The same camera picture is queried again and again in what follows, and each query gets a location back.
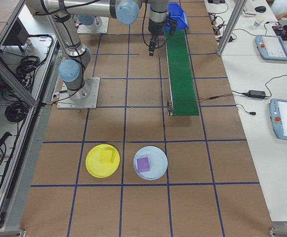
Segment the power adapter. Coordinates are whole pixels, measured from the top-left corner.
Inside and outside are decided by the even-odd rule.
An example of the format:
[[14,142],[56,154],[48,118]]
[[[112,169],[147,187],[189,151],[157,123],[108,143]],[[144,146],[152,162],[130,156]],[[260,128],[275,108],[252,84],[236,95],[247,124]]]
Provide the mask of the power adapter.
[[242,93],[243,95],[251,98],[257,98],[257,99],[265,99],[266,94],[265,91],[261,90],[249,90],[247,93]]
[[[220,42],[221,41],[221,38],[222,38],[222,36],[220,36],[220,37],[218,37],[218,38],[216,38],[216,41],[217,42]],[[228,42],[232,42],[232,41],[234,41],[235,39],[234,38],[232,38],[232,36],[230,36],[230,38],[229,38],[229,41]]]

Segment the black wire bundle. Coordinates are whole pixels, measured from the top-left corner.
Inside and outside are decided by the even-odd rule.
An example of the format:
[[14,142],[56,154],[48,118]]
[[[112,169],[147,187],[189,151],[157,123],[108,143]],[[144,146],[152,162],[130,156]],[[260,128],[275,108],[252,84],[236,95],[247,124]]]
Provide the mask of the black wire bundle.
[[22,58],[21,64],[16,68],[16,75],[22,80],[22,84],[32,91],[34,85],[34,75],[36,68],[40,65],[40,58],[37,56],[26,56]]
[[29,107],[23,101],[16,101],[6,107],[4,116],[10,122],[20,122],[26,118]]

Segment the tablet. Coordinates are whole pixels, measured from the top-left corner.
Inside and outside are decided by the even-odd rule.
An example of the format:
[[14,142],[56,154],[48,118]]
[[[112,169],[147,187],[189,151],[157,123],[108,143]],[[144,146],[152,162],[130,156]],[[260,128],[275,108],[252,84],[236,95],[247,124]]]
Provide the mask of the tablet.
[[272,99],[270,113],[276,136],[287,140],[287,100]]
[[287,61],[287,48],[280,36],[257,35],[255,42],[263,59]]

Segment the green conveyor belt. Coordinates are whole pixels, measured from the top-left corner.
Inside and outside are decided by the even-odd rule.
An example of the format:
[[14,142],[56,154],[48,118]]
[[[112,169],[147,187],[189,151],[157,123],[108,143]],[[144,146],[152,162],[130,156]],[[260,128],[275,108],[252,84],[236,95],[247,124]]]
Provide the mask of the green conveyor belt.
[[[169,31],[166,31],[166,37],[169,37]],[[199,115],[184,30],[176,30],[166,45],[173,115]]]

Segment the blue bin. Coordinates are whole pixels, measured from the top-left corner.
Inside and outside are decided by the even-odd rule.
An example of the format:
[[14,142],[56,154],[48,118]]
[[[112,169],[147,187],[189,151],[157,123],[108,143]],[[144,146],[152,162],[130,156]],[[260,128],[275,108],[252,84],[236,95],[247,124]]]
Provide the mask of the blue bin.
[[184,28],[188,28],[187,16],[185,11],[180,7],[180,5],[176,2],[170,2],[168,12],[171,13],[171,18],[177,20],[178,22],[178,30],[182,30]]

